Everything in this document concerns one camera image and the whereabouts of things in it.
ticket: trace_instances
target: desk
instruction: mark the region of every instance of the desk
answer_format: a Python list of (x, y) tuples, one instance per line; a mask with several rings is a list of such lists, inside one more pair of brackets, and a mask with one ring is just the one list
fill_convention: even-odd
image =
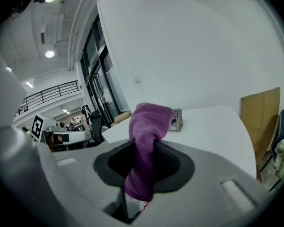
[[(256, 178), (256, 159), (248, 132), (241, 119), (227, 106), (182, 111), (181, 132), (169, 131), (164, 140), (225, 157)], [(103, 133), (108, 143), (128, 139), (130, 118)]]

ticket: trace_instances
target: chair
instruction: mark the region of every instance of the chair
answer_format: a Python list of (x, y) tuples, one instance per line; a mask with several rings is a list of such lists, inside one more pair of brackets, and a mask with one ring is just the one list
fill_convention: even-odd
[(91, 122), (93, 124), (93, 140), (96, 143), (101, 144), (104, 141), (102, 137), (102, 116), (97, 111), (94, 111), (91, 114)]
[[(270, 158), (267, 160), (267, 162), (264, 164), (264, 166), (262, 167), (262, 169), (260, 170), (260, 172), (263, 171), (263, 169), (267, 166), (267, 164), (270, 162), (271, 158), (276, 159), (276, 153), (275, 153), (275, 148), (277, 146), (277, 144), (284, 139), (284, 109), (281, 111), (280, 113), (280, 117), (279, 117), (279, 121), (278, 121), (278, 127), (277, 127), (277, 137), (275, 139), (275, 141), (272, 143), (271, 147), (270, 147), (270, 152), (271, 152), (271, 156)], [(279, 180), (278, 182), (276, 182), (276, 184), (270, 189), (273, 190), (275, 186), (277, 186), (277, 184), (280, 182), (281, 180)]]

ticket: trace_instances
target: white table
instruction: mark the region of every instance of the white table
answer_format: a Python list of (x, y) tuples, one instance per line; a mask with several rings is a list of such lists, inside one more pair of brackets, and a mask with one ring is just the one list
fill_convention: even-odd
[[(256, 178), (256, 159), (241, 119), (227, 106), (182, 111), (181, 132), (169, 131), (164, 140), (216, 153)], [(108, 143), (128, 139), (130, 118), (103, 133)]]

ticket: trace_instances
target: small device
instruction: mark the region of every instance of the small device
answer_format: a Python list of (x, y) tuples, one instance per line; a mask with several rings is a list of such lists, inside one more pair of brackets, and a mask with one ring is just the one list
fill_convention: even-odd
[(183, 120), (182, 120), (182, 110), (180, 108), (173, 109), (175, 117), (171, 121), (171, 126), (169, 131), (181, 131)]

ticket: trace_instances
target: floor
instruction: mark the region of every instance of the floor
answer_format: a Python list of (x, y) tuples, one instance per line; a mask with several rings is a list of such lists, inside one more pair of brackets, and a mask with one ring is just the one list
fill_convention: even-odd
[[(267, 162), (267, 160), (270, 157), (270, 153), (267, 154), (263, 161), (261, 163), (259, 163), (259, 168), (261, 169), (265, 162)], [(262, 184), (269, 190), (278, 180), (279, 178), (277, 178), (275, 176), (275, 167), (274, 167), (274, 160), (270, 159), (269, 163), (267, 164), (267, 166), (263, 169), (263, 171), (261, 172), (261, 177), (262, 177)]]

